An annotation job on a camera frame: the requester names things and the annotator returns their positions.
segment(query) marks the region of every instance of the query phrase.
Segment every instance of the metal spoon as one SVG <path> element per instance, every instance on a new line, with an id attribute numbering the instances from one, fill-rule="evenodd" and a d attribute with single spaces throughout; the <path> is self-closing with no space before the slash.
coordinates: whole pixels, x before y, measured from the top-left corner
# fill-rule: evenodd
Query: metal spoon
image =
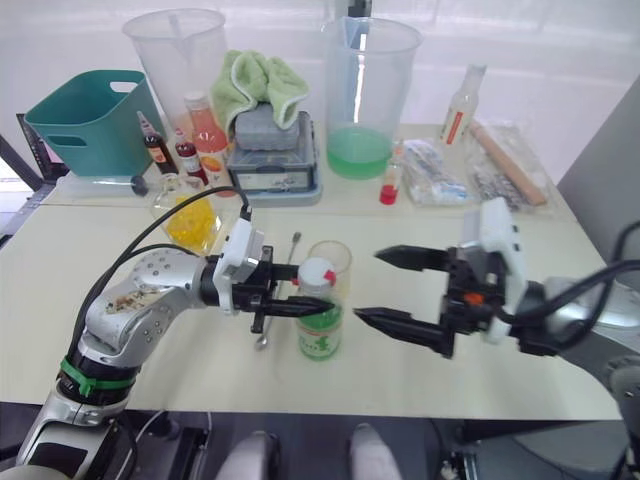
<path id="1" fill-rule="evenodd" d="M 293 252 L 295 251 L 301 236 L 302 234 L 300 232 L 296 232 L 293 234 L 293 237 L 291 237 L 291 250 L 289 251 L 289 257 L 287 258 L 287 265 L 291 263 L 291 259 L 293 258 Z M 280 289 L 282 288 L 283 283 L 284 282 L 280 282 L 278 284 L 278 287 L 276 288 L 275 298 L 278 298 L 280 296 Z M 256 340 L 256 343 L 254 344 L 254 348 L 256 350 L 263 350 L 267 348 L 267 345 L 269 344 L 269 339 L 268 339 L 269 328 L 271 327 L 272 322 L 273 322 L 273 317 L 265 318 L 264 327 L 262 328 L 262 335 L 258 337 L 258 340 Z"/>

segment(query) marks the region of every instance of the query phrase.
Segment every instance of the green liquid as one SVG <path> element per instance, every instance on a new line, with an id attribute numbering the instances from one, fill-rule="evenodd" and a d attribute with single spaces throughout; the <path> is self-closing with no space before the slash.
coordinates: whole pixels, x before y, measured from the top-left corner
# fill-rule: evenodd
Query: green liquid
<path id="1" fill-rule="evenodd" d="M 327 157 L 331 169 L 341 177 L 373 178 L 387 168 L 391 141 L 368 128 L 343 128 L 329 135 Z"/>
<path id="2" fill-rule="evenodd" d="M 317 315 L 307 315 L 306 317 L 299 317 L 300 323 L 309 330 L 314 332 L 322 332 L 324 330 L 331 330 L 342 318 L 342 307 L 334 307 L 328 312 L 318 313 Z"/>
<path id="3" fill-rule="evenodd" d="M 306 357 L 322 361 L 336 353 L 341 339 L 342 307 L 336 306 L 328 312 L 300 317 L 298 321 L 299 328 L 304 327 L 316 334 L 298 333 L 298 345 Z"/>

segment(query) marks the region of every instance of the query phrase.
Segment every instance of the wall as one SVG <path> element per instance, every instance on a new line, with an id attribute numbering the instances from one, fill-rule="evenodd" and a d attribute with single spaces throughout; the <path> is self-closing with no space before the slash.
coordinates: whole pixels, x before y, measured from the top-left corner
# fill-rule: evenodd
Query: wall
<path id="1" fill-rule="evenodd" d="M 639 220 L 640 79 L 631 86 L 558 185 L 580 225 L 605 259 L 618 233 Z M 640 258 L 638 234 L 629 237 L 624 258 Z M 637 272 L 625 283 L 640 291 Z"/>
<path id="2" fill-rule="evenodd" d="M 341 1 L 4 0 L 0 132 L 31 161 L 15 113 L 82 71 L 141 68 L 122 24 L 176 6 L 220 8 L 231 48 L 291 62 L 319 120 L 319 28 Z M 478 115 L 521 124 L 556 181 L 640 73 L 640 0 L 373 0 L 373 14 L 425 35 L 403 121 L 441 122 L 466 64 L 486 62 Z"/>

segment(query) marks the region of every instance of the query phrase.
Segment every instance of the small glass bottle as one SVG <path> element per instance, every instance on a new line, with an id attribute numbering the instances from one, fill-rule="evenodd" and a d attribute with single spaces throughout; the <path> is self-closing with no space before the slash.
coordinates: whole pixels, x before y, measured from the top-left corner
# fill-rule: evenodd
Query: small glass bottle
<path id="1" fill-rule="evenodd" d="M 478 90 L 487 71 L 486 65 L 469 65 L 467 73 L 458 90 L 451 99 L 440 140 L 450 146 L 458 143 L 465 135 L 467 127 L 478 108 Z"/>
<path id="2" fill-rule="evenodd" d="M 178 173 L 178 167 L 176 167 L 167 144 L 164 142 L 164 138 L 160 135 L 151 122 L 146 119 L 141 111 L 138 111 L 138 121 L 140 122 L 140 129 L 144 135 L 144 146 L 147 147 L 147 151 L 158 169 L 162 173 Z"/>
<path id="3" fill-rule="evenodd" d="M 184 102 L 193 123 L 193 143 L 211 186 L 231 186 L 231 178 L 225 166 L 227 137 L 213 118 L 209 100 L 202 92 L 191 92 L 185 95 Z M 234 193 L 221 192 L 218 195 L 229 197 Z"/>
<path id="4" fill-rule="evenodd" d="M 402 163 L 404 159 L 404 142 L 399 140 L 393 147 L 393 155 L 384 172 L 382 188 L 380 189 L 380 203 L 393 205 L 398 197 L 400 182 L 402 181 Z"/>
<path id="5" fill-rule="evenodd" d="M 202 183 L 209 185 L 207 174 L 204 173 L 202 165 L 200 165 L 196 146 L 187 140 L 187 137 L 179 128 L 176 130 L 176 152 L 178 152 L 178 156 L 182 160 L 182 166 L 187 175 L 197 177 L 202 180 Z"/>
<path id="6" fill-rule="evenodd" d="M 151 208 L 154 217 L 159 218 L 203 189 L 199 178 L 173 173 L 163 175 L 162 191 Z M 204 197 L 173 214 L 162 224 L 162 228 L 176 245 L 198 255 L 207 255 L 220 230 L 220 221 L 209 198 Z"/>
<path id="7" fill-rule="evenodd" d="M 331 357 L 342 340 L 342 305 L 334 290 L 336 273 L 331 262 L 320 257 L 307 258 L 298 269 L 298 295 L 320 298 L 335 307 L 328 312 L 297 319 L 298 345 L 312 360 Z"/>

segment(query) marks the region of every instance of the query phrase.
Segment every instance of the small test tube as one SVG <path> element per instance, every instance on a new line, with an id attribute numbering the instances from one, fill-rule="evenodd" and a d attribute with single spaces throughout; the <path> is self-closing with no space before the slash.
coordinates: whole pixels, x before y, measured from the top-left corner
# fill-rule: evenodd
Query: small test tube
<path id="1" fill-rule="evenodd" d="M 402 181 L 402 159 L 404 158 L 404 141 L 395 142 L 393 155 L 384 172 L 382 188 L 380 189 L 380 203 L 393 205 L 398 197 L 398 189 Z"/>

